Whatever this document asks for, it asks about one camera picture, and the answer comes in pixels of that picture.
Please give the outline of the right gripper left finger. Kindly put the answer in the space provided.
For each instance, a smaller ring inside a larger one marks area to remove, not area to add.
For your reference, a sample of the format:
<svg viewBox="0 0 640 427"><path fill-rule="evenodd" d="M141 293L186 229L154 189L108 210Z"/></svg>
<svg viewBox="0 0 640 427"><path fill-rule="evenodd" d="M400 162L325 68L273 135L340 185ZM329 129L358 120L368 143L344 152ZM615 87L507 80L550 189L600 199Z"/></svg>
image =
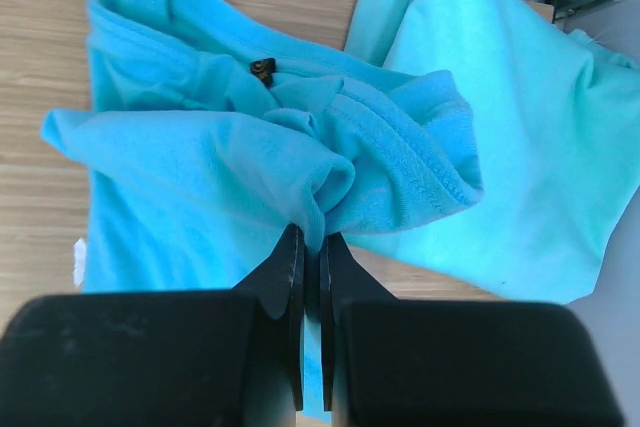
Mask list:
<svg viewBox="0 0 640 427"><path fill-rule="evenodd" d="M228 290L25 303L1 338L5 426L292 426L303 406L302 232Z"/></svg>

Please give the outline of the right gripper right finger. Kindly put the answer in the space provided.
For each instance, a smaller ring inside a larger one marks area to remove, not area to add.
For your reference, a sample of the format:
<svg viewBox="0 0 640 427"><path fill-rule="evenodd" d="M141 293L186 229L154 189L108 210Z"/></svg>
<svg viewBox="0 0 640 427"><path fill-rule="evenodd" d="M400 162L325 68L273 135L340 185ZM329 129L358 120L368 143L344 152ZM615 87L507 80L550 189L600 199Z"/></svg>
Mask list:
<svg viewBox="0 0 640 427"><path fill-rule="evenodd" d="M624 424L589 332L563 306L399 299L337 234L319 282L336 426Z"/></svg>

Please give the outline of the bright blue t shirt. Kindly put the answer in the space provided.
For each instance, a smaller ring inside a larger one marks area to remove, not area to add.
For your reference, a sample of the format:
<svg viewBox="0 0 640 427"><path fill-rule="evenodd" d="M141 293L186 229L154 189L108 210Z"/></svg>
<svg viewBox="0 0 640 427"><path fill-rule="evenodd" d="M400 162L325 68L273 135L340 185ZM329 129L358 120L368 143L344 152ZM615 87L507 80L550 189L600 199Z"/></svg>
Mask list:
<svg viewBox="0 0 640 427"><path fill-rule="evenodd" d="M42 138L89 171L88 292L229 288L298 225L311 253L483 195L472 111L225 0L87 0L91 107Z"/></svg>

